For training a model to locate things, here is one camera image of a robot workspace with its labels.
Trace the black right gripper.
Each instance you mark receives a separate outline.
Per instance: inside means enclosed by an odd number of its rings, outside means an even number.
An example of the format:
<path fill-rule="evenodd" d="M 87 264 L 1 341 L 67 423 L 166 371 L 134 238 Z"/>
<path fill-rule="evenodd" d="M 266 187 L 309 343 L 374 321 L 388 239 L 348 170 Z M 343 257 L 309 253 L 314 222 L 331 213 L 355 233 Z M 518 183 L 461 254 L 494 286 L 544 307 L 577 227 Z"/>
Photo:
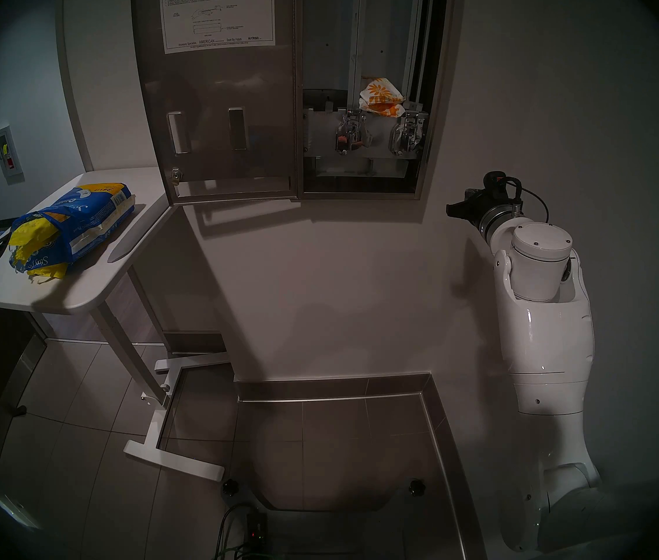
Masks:
<path fill-rule="evenodd" d="M 488 192 L 468 188 L 464 191 L 464 200 L 447 204 L 445 212 L 449 217 L 470 221 L 478 230 L 491 230 L 503 220 L 511 219 L 514 213 L 522 214 L 523 207 L 521 199 L 494 198 Z"/>

